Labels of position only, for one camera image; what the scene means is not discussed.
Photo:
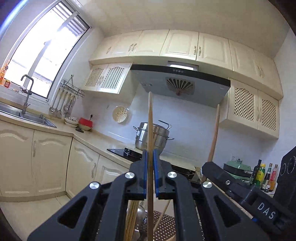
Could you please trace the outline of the chrome kitchen faucet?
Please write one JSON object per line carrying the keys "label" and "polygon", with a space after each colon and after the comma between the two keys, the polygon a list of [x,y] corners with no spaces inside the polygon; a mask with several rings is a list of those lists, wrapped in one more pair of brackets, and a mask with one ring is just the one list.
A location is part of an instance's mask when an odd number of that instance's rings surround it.
{"label": "chrome kitchen faucet", "polygon": [[23,86],[21,87],[22,92],[27,94],[27,97],[26,97],[25,103],[23,104],[22,114],[25,114],[25,113],[26,113],[27,107],[30,105],[30,104],[28,103],[28,100],[29,100],[29,96],[32,94],[32,87],[33,87],[33,85],[34,85],[34,79],[33,79],[31,76],[25,74],[25,75],[22,76],[21,81],[22,81],[24,78],[28,78],[29,80],[31,80],[32,84],[31,84],[31,87],[30,87],[29,89],[25,89]]}

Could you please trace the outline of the green electric cooker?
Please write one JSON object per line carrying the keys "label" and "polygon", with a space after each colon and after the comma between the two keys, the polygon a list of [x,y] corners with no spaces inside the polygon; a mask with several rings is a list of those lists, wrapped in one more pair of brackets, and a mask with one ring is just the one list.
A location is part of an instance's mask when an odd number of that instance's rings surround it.
{"label": "green electric cooker", "polygon": [[253,171],[250,166],[243,164],[243,161],[240,158],[228,161],[223,165],[223,169],[235,179],[250,184]]}

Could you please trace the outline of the dark soy sauce bottle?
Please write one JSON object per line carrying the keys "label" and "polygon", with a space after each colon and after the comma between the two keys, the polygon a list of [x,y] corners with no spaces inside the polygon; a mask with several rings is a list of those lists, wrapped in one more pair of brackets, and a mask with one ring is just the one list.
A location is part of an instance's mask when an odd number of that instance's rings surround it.
{"label": "dark soy sauce bottle", "polygon": [[270,163],[269,167],[267,169],[267,173],[264,177],[263,183],[262,183],[262,187],[261,190],[263,190],[264,192],[269,192],[269,187],[270,187],[270,177],[271,177],[271,171],[272,171],[272,167],[273,164]]}

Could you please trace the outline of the dark olive oil bottle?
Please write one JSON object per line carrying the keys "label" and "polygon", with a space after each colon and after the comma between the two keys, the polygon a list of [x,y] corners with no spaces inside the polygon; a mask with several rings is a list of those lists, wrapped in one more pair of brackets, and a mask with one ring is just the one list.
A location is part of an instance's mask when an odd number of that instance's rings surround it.
{"label": "dark olive oil bottle", "polygon": [[255,178],[256,178],[258,170],[260,168],[261,162],[262,162],[262,160],[259,159],[257,165],[253,169],[252,176],[250,179],[250,185],[253,185],[255,183]]}

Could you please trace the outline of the yellow green bottle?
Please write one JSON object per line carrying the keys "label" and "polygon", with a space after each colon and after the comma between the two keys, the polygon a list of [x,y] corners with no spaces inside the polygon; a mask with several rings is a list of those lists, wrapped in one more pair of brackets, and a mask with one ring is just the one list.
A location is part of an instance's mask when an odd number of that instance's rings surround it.
{"label": "yellow green bottle", "polygon": [[266,164],[260,164],[260,167],[258,169],[256,178],[255,178],[255,186],[260,187],[262,185],[262,182],[265,177],[265,169],[266,169]]}

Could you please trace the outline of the red-capped sauce bottle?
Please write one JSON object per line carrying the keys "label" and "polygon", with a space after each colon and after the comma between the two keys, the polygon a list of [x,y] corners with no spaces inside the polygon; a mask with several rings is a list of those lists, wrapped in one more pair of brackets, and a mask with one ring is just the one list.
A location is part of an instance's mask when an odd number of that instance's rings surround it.
{"label": "red-capped sauce bottle", "polygon": [[278,172],[278,164],[275,164],[269,180],[269,188],[268,188],[269,192],[272,192],[274,190],[274,187],[276,184],[277,172]]}

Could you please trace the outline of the metal spoon in holder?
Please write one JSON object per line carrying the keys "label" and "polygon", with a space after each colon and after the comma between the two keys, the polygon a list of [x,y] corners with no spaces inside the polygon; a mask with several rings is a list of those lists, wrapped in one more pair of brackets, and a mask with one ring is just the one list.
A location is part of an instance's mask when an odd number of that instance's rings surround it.
{"label": "metal spoon in holder", "polygon": [[138,205],[135,229],[132,240],[144,240],[147,236],[147,218],[146,211],[142,205]]}

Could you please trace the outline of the lower cream cabinets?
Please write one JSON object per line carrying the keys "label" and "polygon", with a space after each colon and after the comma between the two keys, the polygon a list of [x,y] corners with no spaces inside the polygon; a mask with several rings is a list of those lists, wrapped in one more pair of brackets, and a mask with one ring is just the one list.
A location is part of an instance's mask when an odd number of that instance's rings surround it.
{"label": "lower cream cabinets", "polygon": [[128,169],[78,140],[1,121],[1,200],[77,195],[92,181],[112,182]]}

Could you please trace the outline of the cream cabinets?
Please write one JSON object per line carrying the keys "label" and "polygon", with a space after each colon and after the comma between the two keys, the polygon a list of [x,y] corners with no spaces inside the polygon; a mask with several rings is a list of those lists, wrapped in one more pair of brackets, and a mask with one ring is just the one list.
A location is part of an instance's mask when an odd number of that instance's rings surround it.
{"label": "cream cabinets", "polygon": [[230,79],[223,101],[225,119],[277,138],[283,97],[274,61],[238,42],[183,30],[144,30],[104,38],[90,59],[84,90],[98,91],[107,73],[121,83],[123,62],[197,65],[204,73]]}
{"label": "cream cabinets", "polygon": [[112,182],[128,169],[78,140],[1,121],[1,200],[77,195],[92,181]]}

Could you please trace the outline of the upper cream cabinets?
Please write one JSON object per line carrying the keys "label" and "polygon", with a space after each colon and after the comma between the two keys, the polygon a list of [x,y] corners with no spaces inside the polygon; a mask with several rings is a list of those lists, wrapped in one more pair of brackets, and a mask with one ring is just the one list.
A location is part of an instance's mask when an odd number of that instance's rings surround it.
{"label": "upper cream cabinets", "polygon": [[90,59],[84,90],[98,91],[107,73],[121,83],[123,62],[197,65],[204,73],[230,79],[223,101],[225,119],[277,138],[283,97],[274,61],[238,42],[183,30],[144,30],[104,38]]}

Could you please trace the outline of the red bowl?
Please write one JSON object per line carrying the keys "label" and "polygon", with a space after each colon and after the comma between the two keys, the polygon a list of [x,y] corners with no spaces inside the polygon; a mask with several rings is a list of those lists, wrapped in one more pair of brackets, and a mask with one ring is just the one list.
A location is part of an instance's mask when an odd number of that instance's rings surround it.
{"label": "red bowl", "polygon": [[90,119],[80,118],[78,121],[78,127],[84,131],[89,131],[93,128],[93,122],[91,120],[92,115],[90,116]]}

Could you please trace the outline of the grey range hood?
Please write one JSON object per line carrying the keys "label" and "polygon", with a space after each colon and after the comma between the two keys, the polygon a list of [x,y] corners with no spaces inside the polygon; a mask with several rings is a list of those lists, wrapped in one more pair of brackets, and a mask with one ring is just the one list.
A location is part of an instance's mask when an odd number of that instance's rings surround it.
{"label": "grey range hood", "polygon": [[215,108],[231,87],[228,79],[169,66],[133,64],[132,76],[146,92]]}

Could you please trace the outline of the hanging utensil rack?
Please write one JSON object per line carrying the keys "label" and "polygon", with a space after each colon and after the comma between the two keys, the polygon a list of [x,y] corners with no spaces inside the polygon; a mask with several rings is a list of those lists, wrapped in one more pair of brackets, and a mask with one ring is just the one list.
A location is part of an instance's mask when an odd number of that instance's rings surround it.
{"label": "hanging utensil rack", "polygon": [[59,83],[49,108],[49,115],[55,118],[70,117],[76,100],[85,96],[85,92],[74,85],[73,77],[71,74],[69,79],[62,79]]}

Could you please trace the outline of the stainless steel sink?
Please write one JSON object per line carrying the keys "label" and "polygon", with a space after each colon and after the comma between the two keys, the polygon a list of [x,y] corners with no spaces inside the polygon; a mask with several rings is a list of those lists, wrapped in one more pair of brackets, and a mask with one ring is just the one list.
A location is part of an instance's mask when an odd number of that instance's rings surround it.
{"label": "stainless steel sink", "polygon": [[1,113],[6,113],[17,118],[21,118],[22,120],[27,120],[34,123],[39,123],[44,126],[56,128],[56,126],[52,122],[50,122],[45,116],[43,116],[43,114],[34,114],[29,112],[23,113],[22,109],[15,108],[11,105],[2,102],[0,105],[0,110]]}

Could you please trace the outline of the orange bottle on sill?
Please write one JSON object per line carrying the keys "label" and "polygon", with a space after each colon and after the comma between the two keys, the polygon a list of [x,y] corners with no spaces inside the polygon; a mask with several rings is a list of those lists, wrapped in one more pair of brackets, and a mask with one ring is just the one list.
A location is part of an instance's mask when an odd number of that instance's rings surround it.
{"label": "orange bottle on sill", "polygon": [[6,71],[8,70],[9,63],[10,63],[10,60],[7,60],[3,64],[2,68],[1,68],[1,71],[0,71],[0,85],[4,85],[4,83],[5,83],[4,76],[5,76]]}

